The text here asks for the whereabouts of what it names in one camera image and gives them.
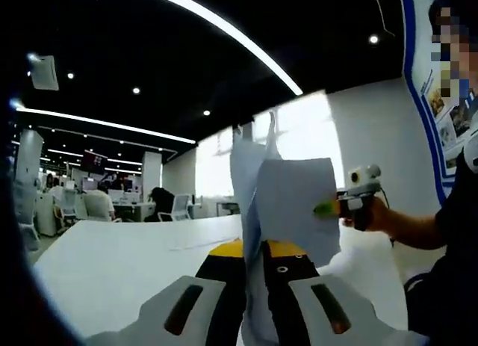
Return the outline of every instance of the poster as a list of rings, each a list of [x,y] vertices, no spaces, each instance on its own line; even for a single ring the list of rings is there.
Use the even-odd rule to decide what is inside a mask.
[[[443,177],[455,175],[456,158],[470,134],[471,120],[478,110],[473,89],[468,90],[465,98],[452,98],[458,96],[457,86],[459,80],[443,79],[439,70],[432,70],[422,87],[422,100],[431,111],[440,140]]]

